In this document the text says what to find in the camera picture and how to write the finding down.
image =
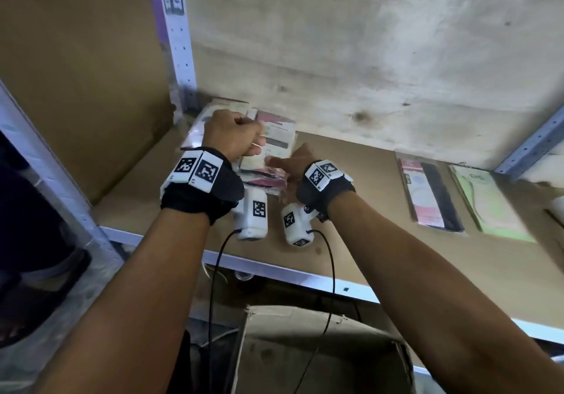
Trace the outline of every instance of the black and white square marker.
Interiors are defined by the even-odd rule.
[[[325,176],[321,173],[321,170],[315,169],[315,171],[309,176],[309,179],[315,186],[317,186],[324,177]]]
[[[176,168],[174,169],[175,173],[190,173],[192,171],[192,167],[196,162],[197,158],[181,158],[178,162]]]
[[[262,201],[253,201],[253,216],[257,216],[259,218],[266,217],[266,203]]]
[[[333,163],[326,163],[326,164],[321,164],[319,166],[319,168],[321,168],[325,173],[332,173],[333,171],[337,171],[338,168],[336,168]]]
[[[296,219],[294,218],[294,212],[291,211],[287,215],[284,216],[284,227],[287,228],[290,225],[294,224]]]
[[[219,167],[215,166],[214,164],[208,161],[200,161],[194,176],[200,177],[201,179],[205,180],[206,182],[213,183],[217,173],[219,171]]]
[[[308,240],[306,240],[305,238],[301,238],[300,240],[298,240],[294,243],[294,246],[302,247],[302,246],[305,246],[308,243],[309,243]]]

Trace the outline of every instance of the person's left hand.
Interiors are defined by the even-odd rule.
[[[211,118],[204,124],[202,146],[217,149],[231,162],[261,153],[266,139],[260,122],[228,109],[216,110]]]

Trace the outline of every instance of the open cardboard box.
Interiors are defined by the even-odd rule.
[[[292,394],[328,314],[297,307],[248,307],[232,362],[232,394]],[[405,342],[333,315],[300,387],[302,393],[415,393]]]

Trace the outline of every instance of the wooden wall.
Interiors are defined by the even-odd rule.
[[[564,0],[187,6],[199,88],[302,131],[492,169],[564,104]]]
[[[0,78],[91,201],[172,123],[151,0],[0,0]]]

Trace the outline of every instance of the forearm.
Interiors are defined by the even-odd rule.
[[[162,210],[53,358],[39,392],[164,392],[208,231],[203,213]]]
[[[514,359],[525,356],[523,373],[558,371],[455,267],[355,193],[339,195],[328,211],[385,311],[444,388],[496,390],[490,373],[512,387],[519,378],[503,377],[514,375]],[[489,386],[481,386],[484,381]]]

